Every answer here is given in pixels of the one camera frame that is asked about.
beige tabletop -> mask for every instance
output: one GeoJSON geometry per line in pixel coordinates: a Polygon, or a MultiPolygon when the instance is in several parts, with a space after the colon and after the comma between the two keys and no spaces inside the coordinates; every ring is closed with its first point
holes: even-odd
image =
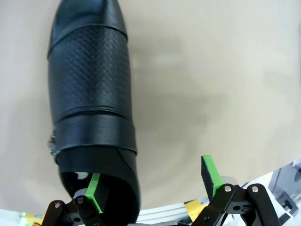
{"type": "MultiPolygon", "coordinates": [[[[47,148],[59,0],[0,0],[0,209],[68,201],[47,148]]],[[[205,195],[200,156],[239,183],[301,157],[299,0],[120,0],[142,208],[205,195]]]]}

table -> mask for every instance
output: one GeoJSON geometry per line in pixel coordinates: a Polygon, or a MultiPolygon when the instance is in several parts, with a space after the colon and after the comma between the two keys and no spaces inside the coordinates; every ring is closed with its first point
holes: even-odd
{"type": "MultiPolygon", "coordinates": [[[[142,209],[205,195],[200,156],[239,183],[300,157],[298,0],[119,0],[132,64],[142,209]]],[[[47,148],[59,0],[0,2],[0,208],[70,200],[47,148]]]]}

woven leather texture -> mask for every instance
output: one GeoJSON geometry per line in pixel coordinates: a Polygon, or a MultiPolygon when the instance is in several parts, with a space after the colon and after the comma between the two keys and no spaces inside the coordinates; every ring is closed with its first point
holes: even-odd
{"type": "Polygon", "coordinates": [[[80,28],[55,45],[48,61],[54,122],[99,110],[132,119],[127,39],[121,32],[103,26],[80,28]]]}

yellow object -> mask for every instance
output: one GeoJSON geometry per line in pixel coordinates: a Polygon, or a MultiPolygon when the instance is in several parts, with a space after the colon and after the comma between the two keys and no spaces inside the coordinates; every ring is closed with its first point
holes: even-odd
{"type": "Polygon", "coordinates": [[[208,205],[202,205],[199,200],[195,199],[192,200],[188,203],[185,204],[186,210],[189,214],[190,219],[192,220],[192,222],[194,222],[196,220],[196,218],[198,217],[198,215],[200,214],[200,212],[203,210],[203,208],[205,208],[208,205]]]}
{"type": "Polygon", "coordinates": [[[44,215],[26,213],[25,219],[28,221],[30,226],[38,226],[38,225],[42,225],[44,215]]]}

metal screw head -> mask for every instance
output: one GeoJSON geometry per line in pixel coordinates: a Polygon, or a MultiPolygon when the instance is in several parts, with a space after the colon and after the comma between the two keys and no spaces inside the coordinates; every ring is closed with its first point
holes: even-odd
{"type": "Polygon", "coordinates": [[[230,192],[231,191],[231,187],[230,186],[225,186],[224,189],[225,189],[226,192],[230,192]]]}
{"type": "Polygon", "coordinates": [[[78,199],[77,199],[77,202],[78,202],[79,204],[83,203],[83,202],[84,202],[84,198],[83,198],[83,197],[78,198],[78,199]]]}
{"type": "Polygon", "coordinates": [[[60,203],[59,202],[57,202],[56,204],[55,204],[55,208],[59,208],[60,207],[60,203]]]}
{"type": "Polygon", "coordinates": [[[253,186],[253,187],[252,187],[252,192],[258,192],[258,187],[253,186]]]}

